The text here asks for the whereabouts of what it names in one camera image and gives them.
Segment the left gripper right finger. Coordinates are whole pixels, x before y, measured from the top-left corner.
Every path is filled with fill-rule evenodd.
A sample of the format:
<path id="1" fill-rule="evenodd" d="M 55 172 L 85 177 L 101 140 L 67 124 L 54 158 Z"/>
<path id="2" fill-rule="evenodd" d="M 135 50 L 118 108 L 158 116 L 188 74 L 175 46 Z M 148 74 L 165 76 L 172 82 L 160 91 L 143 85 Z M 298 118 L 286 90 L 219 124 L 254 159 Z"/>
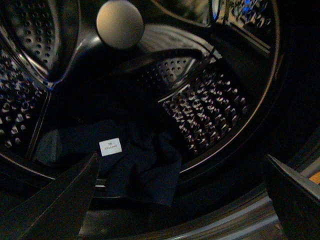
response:
<path id="1" fill-rule="evenodd" d="M 264 180 L 289 240 L 320 238 L 320 186 L 271 155 L 264 158 Z"/>

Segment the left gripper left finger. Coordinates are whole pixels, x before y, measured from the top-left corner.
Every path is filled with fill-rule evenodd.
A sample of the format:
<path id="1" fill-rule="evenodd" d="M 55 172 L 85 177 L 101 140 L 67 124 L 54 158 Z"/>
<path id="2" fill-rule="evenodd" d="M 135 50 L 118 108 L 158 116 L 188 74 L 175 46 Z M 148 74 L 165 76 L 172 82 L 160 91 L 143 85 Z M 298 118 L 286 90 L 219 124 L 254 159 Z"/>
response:
<path id="1" fill-rule="evenodd" d="M 96 153 L 0 217 L 2 240 L 75 240 L 92 201 L 99 173 Z"/>

